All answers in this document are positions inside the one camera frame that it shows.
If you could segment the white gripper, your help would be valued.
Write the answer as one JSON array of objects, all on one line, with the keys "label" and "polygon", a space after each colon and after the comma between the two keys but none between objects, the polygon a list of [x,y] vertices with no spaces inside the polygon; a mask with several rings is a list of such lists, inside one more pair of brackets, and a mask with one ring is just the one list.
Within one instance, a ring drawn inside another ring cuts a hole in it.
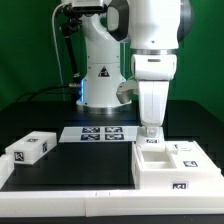
[{"label": "white gripper", "polygon": [[163,124],[168,90],[168,81],[138,82],[140,119],[147,137],[155,137],[156,127]]}]

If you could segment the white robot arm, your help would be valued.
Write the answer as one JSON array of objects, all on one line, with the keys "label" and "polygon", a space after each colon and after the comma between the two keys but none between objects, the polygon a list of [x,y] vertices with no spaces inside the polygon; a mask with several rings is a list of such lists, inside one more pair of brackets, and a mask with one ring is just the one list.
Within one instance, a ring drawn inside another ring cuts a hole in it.
[{"label": "white robot arm", "polygon": [[139,96],[142,126],[154,137],[162,129],[169,82],[177,69],[179,43],[192,27],[190,0],[61,0],[69,19],[66,35],[81,28],[87,74],[77,106],[110,113]]}]

